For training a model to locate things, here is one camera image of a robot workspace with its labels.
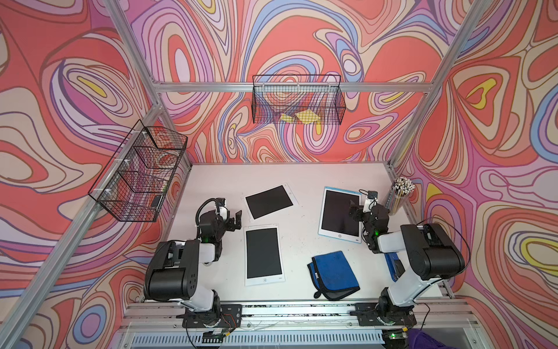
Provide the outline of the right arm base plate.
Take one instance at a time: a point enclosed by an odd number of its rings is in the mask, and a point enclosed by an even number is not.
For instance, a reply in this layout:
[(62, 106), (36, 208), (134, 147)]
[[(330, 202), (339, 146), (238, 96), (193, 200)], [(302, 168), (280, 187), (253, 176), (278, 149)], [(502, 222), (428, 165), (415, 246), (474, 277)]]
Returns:
[(417, 325), (413, 306), (401, 308), (387, 303), (359, 302), (355, 304), (355, 309), (349, 314), (357, 318), (361, 327), (411, 328)]

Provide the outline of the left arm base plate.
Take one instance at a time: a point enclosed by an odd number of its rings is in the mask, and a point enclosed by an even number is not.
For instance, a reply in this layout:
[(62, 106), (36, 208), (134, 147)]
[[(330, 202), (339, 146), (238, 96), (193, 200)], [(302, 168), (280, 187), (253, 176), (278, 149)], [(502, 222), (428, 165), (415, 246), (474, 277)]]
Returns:
[(183, 316), (185, 329), (213, 329), (222, 328), (233, 330), (241, 326), (243, 306), (241, 304), (215, 304), (213, 308), (205, 312), (193, 312), (186, 308)]

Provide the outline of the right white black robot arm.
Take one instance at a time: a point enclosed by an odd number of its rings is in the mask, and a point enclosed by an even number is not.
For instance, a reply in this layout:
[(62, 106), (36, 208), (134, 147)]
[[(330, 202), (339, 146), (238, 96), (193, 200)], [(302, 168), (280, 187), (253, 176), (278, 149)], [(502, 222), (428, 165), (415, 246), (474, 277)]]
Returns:
[(466, 269), (462, 253), (438, 223), (401, 225), (387, 230), (389, 210), (380, 204), (351, 203), (349, 216), (363, 225), (363, 239), (374, 254), (404, 251), (410, 268), (382, 290), (376, 312), (386, 317), (412, 311), (414, 301), (430, 286), (459, 275)]

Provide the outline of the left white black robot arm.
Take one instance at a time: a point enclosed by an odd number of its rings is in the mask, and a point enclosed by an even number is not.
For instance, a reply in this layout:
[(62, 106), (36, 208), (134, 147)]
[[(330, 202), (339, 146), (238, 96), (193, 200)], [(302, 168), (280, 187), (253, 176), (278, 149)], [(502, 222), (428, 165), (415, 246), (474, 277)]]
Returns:
[(219, 295), (199, 282), (199, 266), (219, 261), (227, 232), (242, 228), (242, 212), (231, 215), (224, 198), (207, 199), (195, 215), (196, 237), (158, 244), (145, 273), (144, 297), (178, 302), (194, 314), (220, 315)]

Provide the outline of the blue microfibre cloth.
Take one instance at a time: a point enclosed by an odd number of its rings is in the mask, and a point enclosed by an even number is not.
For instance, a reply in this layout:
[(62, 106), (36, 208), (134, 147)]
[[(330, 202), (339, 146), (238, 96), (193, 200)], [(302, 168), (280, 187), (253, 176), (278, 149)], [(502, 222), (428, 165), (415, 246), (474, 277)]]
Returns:
[(315, 299), (324, 296), (329, 301), (342, 300), (360, 290), (360, 285), (342, 251), (312, 257), (307, 265)]

